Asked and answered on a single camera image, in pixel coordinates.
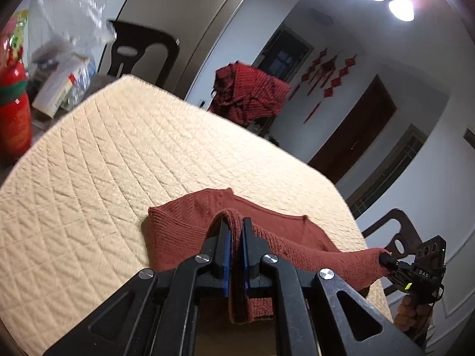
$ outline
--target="red sweater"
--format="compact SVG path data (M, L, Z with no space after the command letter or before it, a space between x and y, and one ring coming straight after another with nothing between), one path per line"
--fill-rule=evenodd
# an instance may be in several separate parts
M379 265L384 249L341 252L325 232L307 216L291 216L267 210L241 197L231 189L204 189L162 206L149 208L148 240L151 266L157 271L176 268L183 260L200 252L203 241L226 216L232 234L231 298L232 322L253 321L272 315L269 298L245 300L242 293L242 265L238 247L242 219L250 217L254 234L264 238L270 249L296 268L317 272L331 268L356 290L364 289L388 275Z

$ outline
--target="red wall decoration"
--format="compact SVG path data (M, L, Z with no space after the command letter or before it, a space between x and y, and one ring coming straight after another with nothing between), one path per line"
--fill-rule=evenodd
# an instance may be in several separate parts
M327 89L324 90L324 98L329 98L329 97L333 96L333 90L336 87L339 87L341 85L341 78L348 75L349 68L356 64L356 56L357 55L351 57L350 59L345 59L345 66L338 71L338 77L336 77L335 79L332 79L332 81L330 82L330 87L328 87ZM323 82L323 84L320 86L320 88L323 88L325 86L325 84L327 83L327 81L329 80L329 78L331 77L333 72L334 72L334 69L331 71L331 73L328 72L329 74L326 75L326 79ZM317 80L317 82L313 85L312 89L310 89L307 96L313 91L313 89L315 88L315 86L317 85L318 82L319 82L319 80ZM322 101L319 101L317 103L317 105L315 106L315 108L312 110L312 112L310 112L310 114L308 114L307 118L303 121L304 124L312 117L312 115L315 113L315 111L317 111L317 108L320 106L321 102Z
M303 82L306 82L306 81L309 79L310 74L311 74L313 71L316 70L317 65L320 65L320 63L322 62L322 58L325 57L326 54L327 54L327 50L328 50L328 48L325 48L323 51L320 52L319 56L318 56L314 61L312 61L312 65L311 65L310 67L308 67L307 73L304 73L304 74L302 75L302 81L297 84L297 86L294 88L294 90L293 90L292 93L290 94L289 100L291 100L291 99L294 97L294 95L295 95L295 94L297 93L297 91L299 90L301 84L302 84Z
M340 53L338 52L332 59L330 59L329 61L327 61L326 63L323 63L322 66L319 68L319 70L315 73L314 77L315 78L316 76L318 76L318 79L317 81L315 82L315 84L312 86L312 88L310 88L310 90L308 91L308 95L310 95L312 93L312 91L315 89L315 87L317 86L317 84L320 82L321 79L324 78L324 82L322 83L322 85L320 86L320 88L323 88L325 86L325 84L327 83L327 81L330 79L330 77L333 75L333 73L335 72L336 70L336 66L335 66L335 62L336 62L336 58L338 57Z

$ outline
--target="quilted pattern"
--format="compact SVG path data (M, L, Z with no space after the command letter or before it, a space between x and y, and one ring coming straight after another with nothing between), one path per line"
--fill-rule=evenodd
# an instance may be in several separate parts
M0 189L0 317L30 355L148 265L147 208L206 187L306 214L365 248L333 185L279 148L126 76L64 117ZM369 300L387 317L381 284Z

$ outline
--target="dark wooden door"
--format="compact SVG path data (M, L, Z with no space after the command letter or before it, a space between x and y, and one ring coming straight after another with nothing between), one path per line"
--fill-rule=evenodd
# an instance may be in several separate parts
M378 75L336 131L308 162L334 184L376 139L396 106Z

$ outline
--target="metal screw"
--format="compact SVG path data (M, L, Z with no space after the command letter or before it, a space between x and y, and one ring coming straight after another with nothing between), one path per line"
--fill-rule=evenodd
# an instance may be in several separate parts
M265 263L273 264L279 261L279 257L277 257L275 254L269 253L269 254L264 254L262 256L262 259L264 260Z
M197 263L209 263L210 262L210 256L208 256L205 253L200 253L195 257L195 261Z
M335 273L333 273L333 270L328 268L320 270L318 274L323 279L332 279L333 277L335 277Z
M139 272L139 277L140 277L141 279L149 279L149 278L152 278L152 277L153 277L153 270L150 269L150 268L142 269L142 270Z

